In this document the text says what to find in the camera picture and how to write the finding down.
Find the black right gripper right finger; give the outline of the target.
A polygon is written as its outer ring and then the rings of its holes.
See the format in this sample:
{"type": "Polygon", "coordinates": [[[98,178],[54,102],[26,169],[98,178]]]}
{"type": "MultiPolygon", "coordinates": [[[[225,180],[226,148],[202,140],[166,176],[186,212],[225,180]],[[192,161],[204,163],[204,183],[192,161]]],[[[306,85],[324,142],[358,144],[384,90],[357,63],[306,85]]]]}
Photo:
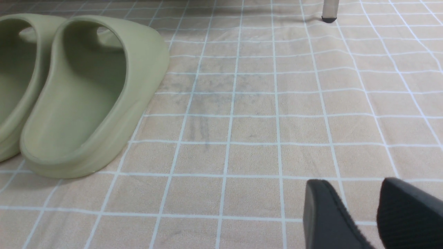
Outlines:
{"type": "Polygon", "coordinates": [[[385,178],[376,216],[386,249],[441,249],[442,200],[398,178],[385,178]]]}

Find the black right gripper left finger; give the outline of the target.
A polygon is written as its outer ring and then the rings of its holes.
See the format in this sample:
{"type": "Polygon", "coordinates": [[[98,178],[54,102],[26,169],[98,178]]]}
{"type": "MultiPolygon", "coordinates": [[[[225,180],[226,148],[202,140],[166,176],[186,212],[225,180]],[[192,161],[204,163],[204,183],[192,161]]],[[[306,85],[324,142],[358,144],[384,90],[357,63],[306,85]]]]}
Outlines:
{"type": "Polygon", "coordinates": [[[373,249],[326,180],[306,182],[303,212],[307,249],[373,249]]]}

